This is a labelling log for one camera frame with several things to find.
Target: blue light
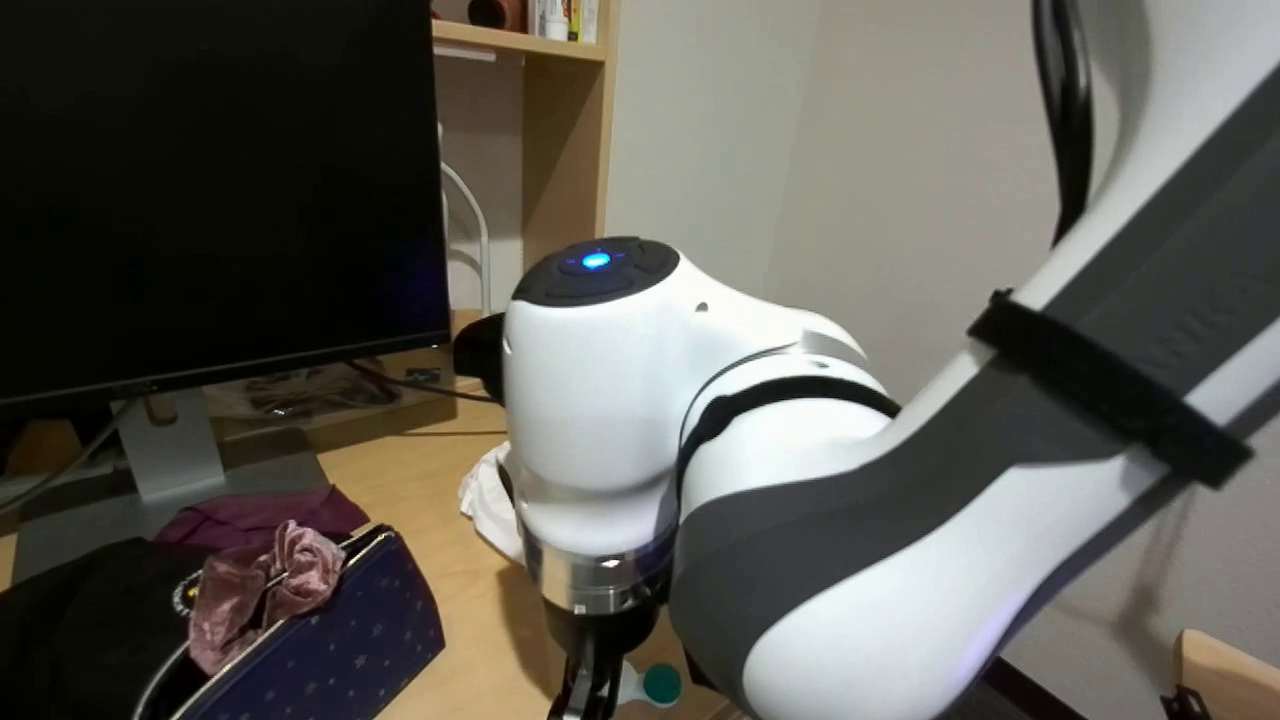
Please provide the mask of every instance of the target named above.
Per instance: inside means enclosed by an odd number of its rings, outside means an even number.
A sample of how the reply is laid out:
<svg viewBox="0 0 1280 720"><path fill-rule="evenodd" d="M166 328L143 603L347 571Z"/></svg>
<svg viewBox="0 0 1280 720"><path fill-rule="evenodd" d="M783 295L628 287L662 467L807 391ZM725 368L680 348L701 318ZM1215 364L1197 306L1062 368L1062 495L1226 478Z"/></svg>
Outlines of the blue light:
<svg viewBox="0 0 1280 720"><path fill-rule="evenodd" d="M578 255L583 273L602 273L610 263L610 255L602 246L592 246L587 255Z"/></svg>

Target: white cloth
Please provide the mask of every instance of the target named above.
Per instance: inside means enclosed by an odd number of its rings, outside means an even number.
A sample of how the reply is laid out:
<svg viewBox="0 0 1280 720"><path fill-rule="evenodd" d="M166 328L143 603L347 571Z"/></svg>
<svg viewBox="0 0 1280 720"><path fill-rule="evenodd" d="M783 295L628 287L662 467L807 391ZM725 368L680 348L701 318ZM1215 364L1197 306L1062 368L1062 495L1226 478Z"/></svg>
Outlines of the white cloth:
<svg viewBox="0 0 1280 720"><path fill-rule="evenodd" d="M508 560L525 562L525 537L517 519L517 502L502 489L500 462L508 460L510 445L489 446L477 467L459 482L459 510L477 524L477 533L502 550Z"/></svg>

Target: desk surface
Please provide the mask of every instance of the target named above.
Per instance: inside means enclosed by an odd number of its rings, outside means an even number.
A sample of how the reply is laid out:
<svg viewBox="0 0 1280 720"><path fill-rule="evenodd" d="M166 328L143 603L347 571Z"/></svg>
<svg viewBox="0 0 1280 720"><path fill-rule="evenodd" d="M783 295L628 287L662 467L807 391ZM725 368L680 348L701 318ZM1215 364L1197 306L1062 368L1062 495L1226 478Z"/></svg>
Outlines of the desk surface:
<svg viewBox="0 0 1280 720"><path fill-rule="evenodd" d="M389 705L384 720L548 717L561 648L543 627L525 569L491 550L455 508L459 477L502 441L502 410L459 399L459 417L398 436L322 451L320 462L372 519L398 529L425 569L448 648ZM11 576L11 533L0 537L0 583ZM631 659L684 669L666 625ZM662 717L735 717L689 688Z"/></svg>

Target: shelf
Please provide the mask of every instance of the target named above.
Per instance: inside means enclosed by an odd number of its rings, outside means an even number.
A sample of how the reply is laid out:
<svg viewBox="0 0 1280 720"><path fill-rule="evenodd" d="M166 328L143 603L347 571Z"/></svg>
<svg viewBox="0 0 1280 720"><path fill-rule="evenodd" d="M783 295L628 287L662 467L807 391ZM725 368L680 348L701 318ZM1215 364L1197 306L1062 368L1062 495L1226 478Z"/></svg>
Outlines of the shelf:
<svg viewBox="0 0 1280 720"><path fill-rule="evenodd" d="M510 54L548 54L548 61L576 61L576 64L602 64L600 43L561 43L525 30L477 29L455 20L432 20L437 43L459 43L478 51L510 51Z"/></svg>

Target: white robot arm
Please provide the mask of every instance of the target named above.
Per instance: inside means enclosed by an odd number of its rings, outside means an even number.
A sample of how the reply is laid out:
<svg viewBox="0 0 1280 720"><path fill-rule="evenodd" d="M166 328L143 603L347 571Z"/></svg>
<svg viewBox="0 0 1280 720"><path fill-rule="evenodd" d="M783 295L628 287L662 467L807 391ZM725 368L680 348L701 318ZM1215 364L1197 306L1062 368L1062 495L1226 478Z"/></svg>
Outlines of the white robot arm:
<svg viewBox="0 0 1280 720"><path fill-rule="evenodd" d="M1073 571L1241 467L1280 402L1280 5L1123 10L1146 77L1113 176L901 417L831 318L662 242L525 275L508 467L561 717L608 706L658 603L756 717L936 717Z"/></svg>

